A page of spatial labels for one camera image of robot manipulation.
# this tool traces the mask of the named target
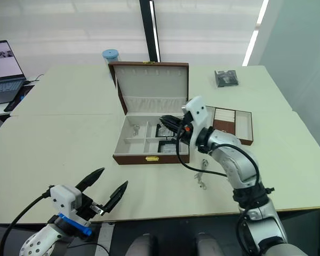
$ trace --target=black cable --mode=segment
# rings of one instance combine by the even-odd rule
[[[196,172],[204,172],[204,173],[212,173],[212,174],[217,174],[217,175],[220,175],[220,176],[224,176],[224,177],[227,177],[227,175],[223,174],[223,173],[219,173],[219,172],[211,172],[211,171],[204,171],[204,170],[200,170],[200,169],[196,169],[196,168],[193,168],[193,167],[190,167],[188,166],[187,164],[185,164],[181,158],[180,158],[180,155],[179,155],[179,140],[180,140],[180,132],[183,128],[183,124],[181,123],[179,125],[179,128],[178,128],[178,131],[177,131],[177,141],[175,142],[175,149],[176,149],[176,153],[177,153],[177,157],[179,159],[179,161],[181,162],[181,164],[183,166],[185,166],[186,168],[190,169],[190,170],[193,170],[193,171],[196,171]],[[242,212],[242,214],[239,216],[238,220],[237,220],[237,224],[236,224],[236,237],[237,237],[237,241],[242,249],[242,251],[246,254],[246,255],[250,255],[249,252],[246,250],[242,240],[241,240],[241,236],[240,236],[240,233],[239,233],[239,229],[241,227],[241,224],[243,223],[243,221],[245,220],[246,218],[246,214],[247,212],[250,210],[250,207],[251,205],[253,204],[254,202],[254,194],[255,194],[255,189],[258,187],[258,184],[259,184],[259,180],[260,180],[260,171],[258,169],[258,166],[256,164],[256,162],[254,161],[254,159],[252,159],[251,156],[249,156],[249,154],[247,152],[245,152],[244,150],[242,150],[241,148],[235,146],[235,145],[232,145],[232,144],[219,144],[219,145],[215,145],[213,146],[213,150],[217,149],[217,148],[220,148],[220,147],[229,147],[229,148],[233,148],[235,150],[237,150],[238,152],[240,152],[242,155],[244,155],[251,163],[252,165],[254,166],[255,168],[255,172],[256,172],[256,181],[255,181],[255,185],[253,186],[253,189],[252,189],[252,192],[250,194],[250,197],[249,197],[249,201],[248,201],[248,206],[244,209],[244,211]]]
[[[30,81],[30,82],[35,82],[35,81],[39,81],[38,80],[38,78],[40,78],[41,76],[43,76],[44,74],[40,74],[39,76],[37,76],[37,78],[36,79],[34,79],[34,80],[32,80],[32,81]]]
[[[76,247],[81,247],[81,246],[84,246],[84,245],[96,245],[96,246],[99,246],[99,247],[103,248],[103,250],[105,250],[108,255],[111,255],[111,254],[108,252],[108,250],[107,250],[103,245],[98,244],[98,243],[85,243],[85,244],[74,245],[74,246],[68,247],[68,249],[70,249],[70,248],[76,248]]]
[[[180,132],[183,128],[183,124],[180,124],[179,127],[178,127],[178,131],[177,131],[177,140],[175,142],[175,152],[177,154],[177,157],[179,159],[179,162],[185,166],[187,169],[190,169],[192,171],[195,171],[195,172],[203,172],[203,173],[211,173],[211,174],[216,174],[216,175],[220,175],[220,176],[223,176],[223,177],[227,177],[226,174],[224,173],[220,173],[220,172],[212,172],[212,171],[206,171],[206,170],[200,170],[200,169],[196,169],[196,168],[193,168],[191,166],[188,166],[187,164],[185,164],[182,160],[181,160],[181,157],[180,157],[180,154],[179,154],[179,140],[180,140]]]
[[[258,183],[259,183],[259,180],[260,180],[260,171],[259,171],[258,166],[257,166],[256,162],[254,161],[254,159],[252,159],[251,156],[249,156],[249,154],[247,152],[245,152],[244,150],[238,148],[237,146],[231,145],[231,144],[219,144],[219,145],[214,146],[213,149],[217,149],[217,148],[220,148],[220,147],[230,147],[230,148],[236,149],[238,152],[242,153],[252,163],[252,165],[254,166],[255,171],[256,171],[256,181],[255,181],[255,185],[252,188],[252,191],[251,191],[251,194],[250,194],[250,197],[249,197],[249,201],[247,203],[247,207],[244,209],[242,214],[239,216],[239,218],[237,220],[237,223],[236,223],[237,241],[238,241],[243,253],[245,253],[245,255],[250,255],[249,252],[246,250],[246,248],[245,248],[245,246],[244,246],[244,244],[243,244],[243,242],[241,240],[241,235],[239,233],[239,230],[240,230],[240,227],[241,227],[243,221],[246,218],[247,212],[250,210],[250,207],[254,203],[254,194],[256,192],[255,190],[258,187]]]
[[[9,236],[12,228],[17,224],[17,222],[21,219],[21,217],[28,212],[36,203],[38,203],[40,200],[50,197],[50,190],[48,189],[45,193],[43,193],[40,197],[36,198],[32,203],[30,203],[25,209],[22,210],[21,213],[12,221],[12,223],[9,225],[9,227],[6,229],[3,237],[0,241],[0,256],[4,256],[4,249],[7,237]]]

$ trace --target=cylindrical container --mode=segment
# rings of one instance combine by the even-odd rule
[[[115,49],[107,49],[102,52],[102,56],[106,62],[106,64],[112,61],[119,61],[118,51]]]

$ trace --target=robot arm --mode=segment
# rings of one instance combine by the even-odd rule
[[[51,201],[59,211],[38,233],[28,238],[20,249],[20,256],[64,255],[75,237],[90,239],[92,230],[89,220],[96,214],[110,212],[122,198],[128,181],[119,186],[104,205],[98,205],[82,192],[102,174],[98,169],[85,177],[76,187],[57,185],[50,188]]]
[[[239,242],[241,247],[246,247],[244,252],[266,256],[306,255],[287,244],[285,230],[267,195],[274,189],[264,188],[257,161],[251,153],[241,149],[241,142],[234,135],[206,127],[207,110],[202,97],[193,98],[182,110],[183,120],[162,116],[161,122],[176,132],[183,143],[209,154],[225,170],[234,189],[233,199],[241,212],[237,234],[242,234]]]

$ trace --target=table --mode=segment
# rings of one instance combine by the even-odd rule
[[[236,70],[238,86],[217,87],[215,70]],[[291,111],[264,66],[190,66],[189,97],[204,95],[207,105],[243,111]]]
[[[120,109],[106,65],[54,66],[11,116],[111,114]]]
[[[106,170],[86,194],[105,203],[125,180],[127,191],[115,209],[96,221],[149,219],[238,212],[232,187],[217,175],[204,174],[203,190],[195,172],[180,164],[117,165],[112,158],[123,121],[120,110],[106,115],[13,116],[0,129],[0,223],[8,223],[50,184],[77,184],[102,166]],[[276,209],[320,207],[320,147],[293,111],[254,111],[254,143],[263,183],[275,187]],[[209,170],[219,164],[198,152]],[[21,222],[45,222],[56,210],[43,200]]]
[[[235,69],[239,86],[217,88],[214,71]],[[106,65],[55,66],[12,116],[111,114],[121,108]],[[244,111],[292,108],[263,66],[189,67],[189,97],[204,95],[207,105]]]

